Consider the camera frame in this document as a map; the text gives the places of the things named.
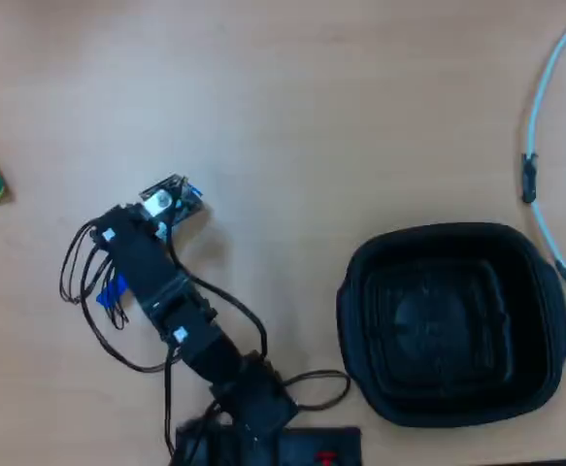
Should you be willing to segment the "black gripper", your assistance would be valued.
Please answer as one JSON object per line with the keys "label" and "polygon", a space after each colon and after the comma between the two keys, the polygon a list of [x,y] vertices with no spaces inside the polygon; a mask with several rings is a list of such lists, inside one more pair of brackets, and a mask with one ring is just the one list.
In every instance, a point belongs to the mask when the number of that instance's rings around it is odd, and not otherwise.
{"label": "black gripper", "polygon": [[166,247],[157,236],[162,223],[141,204],[116,205],[91,221],[91,238],[110,254],[165,257]]}

